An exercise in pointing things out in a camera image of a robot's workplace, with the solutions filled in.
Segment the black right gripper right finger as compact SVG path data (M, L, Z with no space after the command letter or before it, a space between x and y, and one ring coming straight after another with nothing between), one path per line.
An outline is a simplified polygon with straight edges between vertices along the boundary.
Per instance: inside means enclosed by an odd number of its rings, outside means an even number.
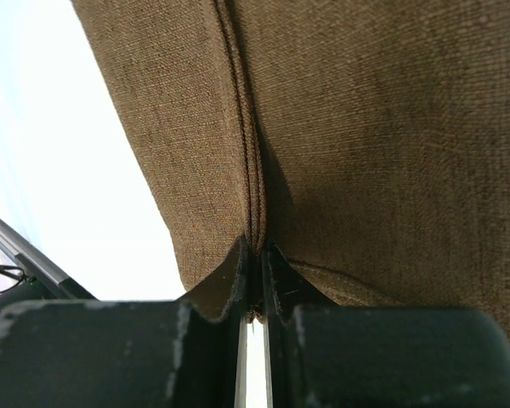
M510 407L510 344L477 309L343 307L262 253L271 407Z

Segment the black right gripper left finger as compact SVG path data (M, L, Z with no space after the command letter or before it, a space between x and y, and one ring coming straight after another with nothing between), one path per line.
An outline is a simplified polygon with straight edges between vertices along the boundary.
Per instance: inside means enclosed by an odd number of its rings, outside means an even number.
M172 302L29 300L0 313L0 407L242 407L247 260Z

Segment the brown cloth napkin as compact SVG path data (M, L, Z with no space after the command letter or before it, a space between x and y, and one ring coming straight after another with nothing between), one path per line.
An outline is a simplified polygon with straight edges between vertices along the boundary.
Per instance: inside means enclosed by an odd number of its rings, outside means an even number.
M510 341L510 1L76 1L196 286L242 235Z

